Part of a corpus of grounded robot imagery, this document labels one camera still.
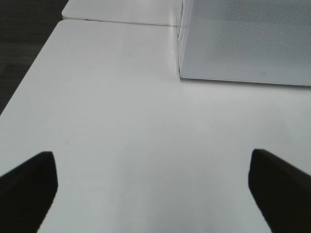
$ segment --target desk surface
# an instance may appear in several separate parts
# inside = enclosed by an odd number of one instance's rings
[[[181,82],[173,27],[60,22],[0,116],[0,173],[54,152],[40,233],[270,232],[247,186],[267,149],[311,174],[311,91]]]
[[[64,19],[176,26],[181,0],[69,0]]]

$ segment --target frosted glass panel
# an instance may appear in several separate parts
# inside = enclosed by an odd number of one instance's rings
[[[183,78],[311,85],[311,0],[193,0]]]

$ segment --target translucent partition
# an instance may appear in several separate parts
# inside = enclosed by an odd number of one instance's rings
[[[185,0],[182,78],[311,85],[311,0]]]

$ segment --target white table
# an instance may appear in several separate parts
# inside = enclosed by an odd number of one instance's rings
[[[181,0],[69,0],[63,19],[176,26]]]
[[[311,173],[311,91],[181,82],[174,27],[60,22],[0,116],[0,173],[54,152],[40,233],[265,233],[264,148]]]

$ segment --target dark carpet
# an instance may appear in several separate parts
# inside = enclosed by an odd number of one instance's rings
[[[62,20],[68,0],[0,0],[0,114]]]

